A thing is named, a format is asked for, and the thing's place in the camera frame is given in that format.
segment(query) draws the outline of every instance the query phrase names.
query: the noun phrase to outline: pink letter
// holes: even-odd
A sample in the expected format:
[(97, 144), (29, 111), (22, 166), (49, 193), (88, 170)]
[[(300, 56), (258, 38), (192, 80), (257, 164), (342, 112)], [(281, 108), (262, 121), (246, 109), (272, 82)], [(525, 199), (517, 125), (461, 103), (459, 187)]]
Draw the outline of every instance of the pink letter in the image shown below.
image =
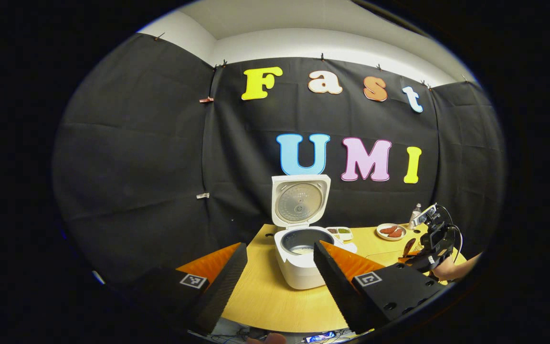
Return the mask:
[(358, 178), (356, 165), (360, 169), (362, 179), (369, 176), (370, 171), (375, 166), (375, 172), (370, 178), (377, 182), (384, 182), (389, 179), (388, 174), (388, 154), (391, 148), (391, 142), (387, 140), (377, 140), (370, 155), (366, 154), (364, 144), (357, 137), (347, 137), (343, 139), (343, 144), (347, 147), (347, 167), (345, 173), (341, 174), (341, 179), (347, 182), (355, 181)]

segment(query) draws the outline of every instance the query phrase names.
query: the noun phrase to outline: open lid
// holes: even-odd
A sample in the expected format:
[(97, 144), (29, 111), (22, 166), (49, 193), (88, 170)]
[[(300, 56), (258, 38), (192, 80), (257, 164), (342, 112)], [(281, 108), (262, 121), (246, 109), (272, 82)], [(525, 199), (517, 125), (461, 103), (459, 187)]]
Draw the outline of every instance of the open lid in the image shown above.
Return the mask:
[(325, 174), (297, 174), (271, 178), (271, 217), (275, 225), (286, 228), (308, 225), (324, 214), (330, 177)]

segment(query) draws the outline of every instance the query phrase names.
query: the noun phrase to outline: small dish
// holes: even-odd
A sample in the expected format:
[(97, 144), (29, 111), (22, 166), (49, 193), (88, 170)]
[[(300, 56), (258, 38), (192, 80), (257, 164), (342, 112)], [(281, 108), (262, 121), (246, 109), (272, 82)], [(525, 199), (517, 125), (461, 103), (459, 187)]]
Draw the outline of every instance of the small dish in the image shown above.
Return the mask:
[(338, 235), (342, 241), (349, 241), (353, 239), (353, 233), (349, 227), (327, 227), (326, 230), (335, 237)]
[[(394, 226), (396, 227), (396, 230), (402, 229), (402, 235), (400, 237), (390, 237), (389, 234), (385, 234), (385, 233), (381, 232), (382, 230), (384, 230), (386, 228), (390, 228), (390, 227), (394, 227)], [(400, 239), (406, 237), (406, 229), (404, 229), (403, 226), (397, 225), (397, 224), (381, 224), (381, 225), (378, 225), (377, 228), (375, 229), (375, 232), (382, 239), (386, 239), (386, 240), (390, 240), (390, 241), (396, 241), (396, 240), (400, 240)]]

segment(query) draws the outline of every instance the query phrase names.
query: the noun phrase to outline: white ceiling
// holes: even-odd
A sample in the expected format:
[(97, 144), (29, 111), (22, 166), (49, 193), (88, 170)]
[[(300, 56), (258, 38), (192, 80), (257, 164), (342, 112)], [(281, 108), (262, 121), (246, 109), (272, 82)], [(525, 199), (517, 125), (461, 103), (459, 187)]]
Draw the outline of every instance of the white ceiling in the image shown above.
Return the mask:
[(474, 80), (439, 43), (384, 20), (350, 0), (199, 0), (179, 11), (219, 40), (254, 31), (312, 28), (361, 35), (421, 57), (453, 79)]

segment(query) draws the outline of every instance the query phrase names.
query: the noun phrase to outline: person's hand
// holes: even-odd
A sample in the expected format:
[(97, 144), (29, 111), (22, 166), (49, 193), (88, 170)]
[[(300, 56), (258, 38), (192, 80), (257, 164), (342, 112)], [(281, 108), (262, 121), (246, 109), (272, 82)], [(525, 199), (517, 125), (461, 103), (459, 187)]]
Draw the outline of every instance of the person's hand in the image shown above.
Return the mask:
[(434, 276), (438, 277), (439, 280), (449, 280), (451, 279), (451, 275), (455, 271), (455, 265), (454, 265), (454, 256), (450, 255), (447, 257), (439, 266), (434, 268), (432, 272), (434, 273)]
[(286, 344), (286, 338), (279, 333), (269, 333), (264, 342), (253, 338), (247, 338), (245, 344)]
[(443, 260), (439, 266), (434, 268), (432, 272), (434, 273), (434, 276), (438, 277), (441, 281), (460, 279), (472, 270), (478, 261), (478, 257), (482, 254), (483, 253), (479, 253), (475, 257), (472, 257), (469, 261), (459, 265), (454, 265), (454, 256), (450, 255), (447, 259)]

